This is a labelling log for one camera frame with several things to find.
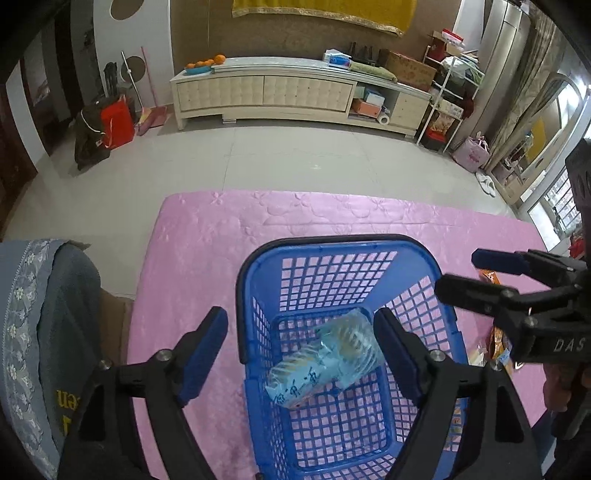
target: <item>plate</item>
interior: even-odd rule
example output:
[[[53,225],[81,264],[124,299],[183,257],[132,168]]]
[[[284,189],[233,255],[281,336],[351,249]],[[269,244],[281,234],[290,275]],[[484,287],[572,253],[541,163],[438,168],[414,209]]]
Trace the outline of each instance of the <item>plate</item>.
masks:
[[[185,75],[199,75],[200,73],[207,73],[211,71],[211,67],[196,67],[194,69],[185,69]]]

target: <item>folded towel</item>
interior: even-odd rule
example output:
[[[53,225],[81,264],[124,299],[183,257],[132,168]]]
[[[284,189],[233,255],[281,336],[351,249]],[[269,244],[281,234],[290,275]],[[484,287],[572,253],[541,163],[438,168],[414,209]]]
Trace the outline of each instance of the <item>folded towel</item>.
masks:
[[[386,70],[384,67],[372,67],[371,65],[366,65],[365,63],[358,63],[356,61],[352,61],[349,70],[351,70],[352,72],[367,73],[375,77],[390,80],[391,82],[398,82],[396,75],[390,72],[389,70]]]

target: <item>cardboard box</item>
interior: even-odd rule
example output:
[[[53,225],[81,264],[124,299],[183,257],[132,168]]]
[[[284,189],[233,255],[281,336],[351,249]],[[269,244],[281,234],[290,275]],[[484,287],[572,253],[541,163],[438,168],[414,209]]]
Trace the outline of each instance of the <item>cardboard box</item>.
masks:
[[[428,91],[437,70],[420,61],[405,57],[400,53],[382,49],[379,51],[378,63],[396,75],[400,83],[405,83],[419,90]]]
[[[382,111],[380,107],[371,105],[370,103],[364,102],[359,98],[353,100],[351,108],[358,115],[370,116],[371,118],[377,118],[379,113]]]

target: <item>tiled floor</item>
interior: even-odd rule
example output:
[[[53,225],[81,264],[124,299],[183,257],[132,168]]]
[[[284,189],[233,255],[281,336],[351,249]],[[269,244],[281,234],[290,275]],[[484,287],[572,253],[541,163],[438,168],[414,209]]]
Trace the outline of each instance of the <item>tiled floor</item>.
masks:
[[[174,119],[79,174],[73,137],[51,158],[14,212],[6,239],[61,237],[87,244],[103,287],[133,295],[158,209],[178,192],[295,190],[392,197],[512,215],[452,160],[392,134],[289,121]]]

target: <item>blue plastic basket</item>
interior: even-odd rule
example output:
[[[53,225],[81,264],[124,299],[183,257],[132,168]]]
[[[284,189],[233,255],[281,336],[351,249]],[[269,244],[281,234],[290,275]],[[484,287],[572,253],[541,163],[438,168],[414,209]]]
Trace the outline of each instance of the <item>blue plastic basket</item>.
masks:
[[[317,325],[354,308],[372,318],[383,306],[429,349],[467,363],[455,312],[434,295],[440,276],[429,251],[402,235],[285,239],[245,261],[236,284],[238,342],[252,443],[265,480],[385,477],[417,413],[387,366],[338,396],[328,385],[299,410],[270,401],[267,373],[314,339]],[[463,406],[458,401],[436,478],[451,470]]]

